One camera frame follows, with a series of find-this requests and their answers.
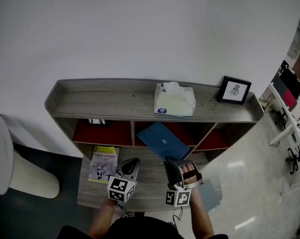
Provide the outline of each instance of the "dark green floor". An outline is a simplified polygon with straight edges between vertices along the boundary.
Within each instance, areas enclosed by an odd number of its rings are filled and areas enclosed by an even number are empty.
[[[14,147],[22,157],[53,173],[61,189],[55,199],[8,189],[0,196],[0,238],[55,239],[65,225],[87,232],[93,209],[77,204],[81,159]]]

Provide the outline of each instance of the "black picture frame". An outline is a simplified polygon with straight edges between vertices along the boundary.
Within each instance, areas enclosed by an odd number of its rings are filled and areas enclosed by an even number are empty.
[[[235,82],[235,83],[240,83],[240,84],[247,85],[247,89],[244,93],[244,97],[243,97],[242,101],[236,101],[236,100],[230,100],[230,99],[224,99],[223,98],[228,82]],[[231,104],[242,105],[242,104],[245,103],[245,100],[246,100],[246,97],[248,95],[250,86],[251,86],[251,82],[236,79],[236,78],[232,78],[232,77],[228,77],[228,76],[224,76],[223,83],[222,83],[222,85],[220,87],[220,90],[218,92],[218,95],[217,95],[217,101],[220,102],[220,103],[231,103]]]

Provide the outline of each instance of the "framed drawing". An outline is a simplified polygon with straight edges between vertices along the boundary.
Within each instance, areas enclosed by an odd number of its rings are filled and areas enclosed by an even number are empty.
[[[224,76],[217,101],[242,105],[245,102],[250,85],[251,82]]]

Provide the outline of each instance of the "black monitor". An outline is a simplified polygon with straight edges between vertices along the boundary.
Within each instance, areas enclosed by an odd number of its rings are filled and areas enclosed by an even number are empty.
[[[284,69],[280,79],[284,82],[286,87],[290,90],[295,99],[298,99],[300,95],[300,82],[295,74],[289,69]]]

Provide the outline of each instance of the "white table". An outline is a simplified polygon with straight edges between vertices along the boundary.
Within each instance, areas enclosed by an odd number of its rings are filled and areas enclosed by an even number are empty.
[[[287,115],[287,117],[290,121],[290,125],[288,125],[283,132],[281,132],[274,139],[272,139],[269,142],[269,145],[270,146],[277,145],[279,143],[279,141],[286,138],[291,133],[295,132],[295,137],[296,137],[296,140],[297,140],[297,143],[298,143],[298,146],[299,146],[299,150],[300,150],[300,129],[297,126],[297,121],[292,116],[292,114],[289,112],[289,108],[286,106],[285,102],[283,101],[283,99],[281,98],[281,96],[279,95],[277,90],[275,89],[273,83],[270,83],[268,87],[272,91],[272,93],[274,94],[274,96],[277,99],[277,101],[279,102],[280,106],[284,108],[284,110],[286,112],[286,115]]]
[[[36,196],[55,198],[59,181],[53,174],[22,158],[14,150],[6,123],[0,116],[0,195],[13,188]]]

